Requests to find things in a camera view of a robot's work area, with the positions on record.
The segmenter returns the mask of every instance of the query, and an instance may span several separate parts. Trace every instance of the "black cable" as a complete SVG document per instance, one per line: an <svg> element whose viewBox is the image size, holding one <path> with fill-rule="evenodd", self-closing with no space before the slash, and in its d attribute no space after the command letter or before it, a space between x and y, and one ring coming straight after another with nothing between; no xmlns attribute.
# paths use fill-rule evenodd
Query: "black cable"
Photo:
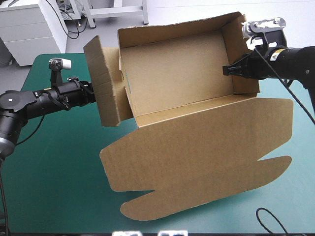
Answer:
<svg viewBox="0 0 315 236"><path fill-rule="evenodd" d="M41 124L43 123L44 118L45 118L45 115L43 115L43 116L41 117L41 120L40 120L40 122L38 123L38 126L36 127L36 129L35 129L27 138L25 138L24 140L18 142L18 143L16 144L16 146L18 146L18 145L24 143L24 142L27 141L31 136L33 136L33 135L37 132L37 130L40 128Z"/></svg>
<svg viewBox="0 0 315 236"><path fill-rule="evenodd" d="M77 39L77 38L79 37L79 29L78 29L78 27L77 27L78 32L76 32L76 33L77 33L77 36L76 36L75 38L71 37L71 36L65 31L65 29L64 29L64 27L63 27L63 24L61 23L61 20L60 20L60 18L59 18L59 16L58 16L57 12L56 12L55 9L53 8L53 6L50 4L50 2L49 2L48 0L45 0L45 1L50 5L50 7L51 7L51 8L53 9L53 11L55 12L55 14L56 14L56 16L57 16L57 18L58 18L58 20L59 20L59 23L60 23L61 27L63 28L63 31L64 31L64 33L67 35L67 37L69 37L69 38L71 38L71 39Z"/></svg>
<svg viewBox="0 0 315 236"><path fill-rule="evenodd" d="M313 124L315 125L315 119L312 117L311 113L306 109L306 107L302 104L302 102L297 98L297 96L291 91L291 89L285 84L285 82L281 79L280 75L274 70L274 68L269 64L269 62L260 54L260 52L255 48L255 51L258 53L258 55L263 59L263 61L268 65L268 67L272 70L272 72L276 75L276 77L279 79L281 84L286 88L286 90L291 94L291 96L295 99L295 101L302 107L302 109L305 111L305 113L309 116Z"/></svg>
<svg viewBox="0 0 315 236"><path fill-rule="evenodd" d="M73 18L65 10L60 9L60 11L64 12L65 14L67 14L68 17L70 17L73 20ZM85 21L85 26L84 26L84 29L82 31L73 32L73 31L68 30L68 32L70 32L70 33L82 33L87 28L87 25L88 25L88 19Z"/></svg>
<svg viewBox="0 0 315 236"><path fill-rule="evenodd" d="M2 198L2 205L4 211L4 218L5 218L5 236L9 235L9 219L8 219L8 210L6 207L5 195L4 195L4 187L2 182L2 167L3 167L3 159L0 159L0 190L1 190L1 198Z"/></svg>
<svg viewBox="0 0 315 236"><path fill-rule="evenodd" d="M260 225L268 232L270 233L271 235L273 236L276 236L275 233L273 233L270 229L268 229L262 222L261 222L261 219L259 218L259 212L261 210L264 210L266 212L268 212L277 222L278 224L281 226L281 228L283 229L283 231L285 232L285 235L286 236L289 236L289 233L287 232L287 230L285 229L285 227L283 226L283 224L280 222L280 220L268 209L266 208L263 208L263 207L260 207L256 210L256 218L258 220L258 222L260 223Z"/></svg>

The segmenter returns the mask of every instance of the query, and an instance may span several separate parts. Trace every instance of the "open cardboard box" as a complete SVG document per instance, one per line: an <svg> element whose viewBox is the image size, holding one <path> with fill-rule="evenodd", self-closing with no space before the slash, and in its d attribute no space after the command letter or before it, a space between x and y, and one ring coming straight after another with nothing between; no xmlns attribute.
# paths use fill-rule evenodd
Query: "open cardboard box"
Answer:
<svg viewBox="0 0 315 236"><path fill-rule="evenodd" d="M139 128L100 154L114 191L154 190L121 206L153 220L261 187L290 165L258 161L287 142L293 103L256 98L258 81L223 76L248 51L234 12L118 30L120 48L84 47L103 126Z"/></svg>

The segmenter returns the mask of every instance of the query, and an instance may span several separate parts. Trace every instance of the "table surface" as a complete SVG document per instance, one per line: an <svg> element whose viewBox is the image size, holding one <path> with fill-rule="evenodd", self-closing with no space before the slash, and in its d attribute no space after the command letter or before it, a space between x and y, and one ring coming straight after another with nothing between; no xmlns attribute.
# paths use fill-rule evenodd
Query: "table surface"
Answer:
<svg viewBox="0 0 315 236"><path fill-rule="evenodd" d="M63 71L64 78L90 80L84 54L40 55L23 90L49 87L48 60L52 57L72 60L72 69ZM277 80L262 81L260 88L260 97L290 98ZM298 82L293 83L292 90L311 110L307 91ZM39 120L30 120L20 139L28 136ZM134 119L119 127L101 127L95 103L47 115L38 132L17 146L4 164L11 231L153 233L187 229L191 233L264 233L255 210L266 207L289 232L315 232L315 128L296 103L291 140L264 157L292 156L292 164L281 177L259 189L150 222L130 220L120 213L122 203L143 193L112 191L99 158L102 148L136 128ZM271 217L261 216L270 229L281 232Z"/></svg>

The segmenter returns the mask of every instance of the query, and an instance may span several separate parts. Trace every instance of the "box side panel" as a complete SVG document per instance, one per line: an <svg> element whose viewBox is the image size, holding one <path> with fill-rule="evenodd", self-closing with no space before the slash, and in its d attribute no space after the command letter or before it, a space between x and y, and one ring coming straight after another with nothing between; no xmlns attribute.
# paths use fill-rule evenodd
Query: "box side panel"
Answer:
<svg viewBox="0 0 315 236"><path fill-rule="evenodd" d="M115 191L161 190L216 171L237 176L235 165L250 168L290 139L292 114L291 100L248 99L141 127L104 148L100 157ZM240 188L261 179L243 181Z"/></svg>
<svg viewBox="0 0 315 236"><path fill-rule="evenodd" d="M119 71L119 49L102 48L96 36L84 47L84 53L102 125L117 126L133 117Z"/></svg>
<svg viewBox="0 0 315 236"><path fill-rule="evenodd" d="M240 15L240 12L234 12L214 18L184 22L174 25L119 29L118 38L120 48L216 31Z"/></svg>
<svg viewBox="0 0 315 236"><path fill-rule="evenodd" d="M106 65L99 37L94 37L83 49L102 125L116 126L120 123L120 119L114 97L111 75Z"/></svg>
<svg viewBox="0 0 315 236"><path fill-rule="evenodd" d="M243 54L251 52L243 39L242 23L246 21L245 16L240 16L231 23L222 27L222 33L226 45L226 52L229 64L240 59ZM255 93L259 92L258 80L246 79L239 76L233 76L234 93Z"/></svg>
<svg viewBox="0 0 315 236"><path fill-rule="evenodd" d="M157 122L165 121L168 119L173 119L181 116L186 116L192 113L205 111L208 109L227 106L235 102L241 102L247 99L253 99L254 96L249 95L230 95L224 97L218 97L214 99L209 99L202 102L191 103L185 106L176 107L169 110L154 112L142 116L136 117L136 122L139 127L154 124Z"/></svg>
<svg viewBox="0 0 315 236"><path fill-rule="evenodd" d="M119 49L118 48L103 48L106 66L109 69L110 77L112 78L112 86L114 98L117 105L119 120L123 121L133 117L130 104L126 94L126 81L119 70Z"/></svg>
<svg viewBox="0 0 315 236"><path fill-rule="evenodd" d="M136 116L233 94L221 31L121 49Z"/></svg>

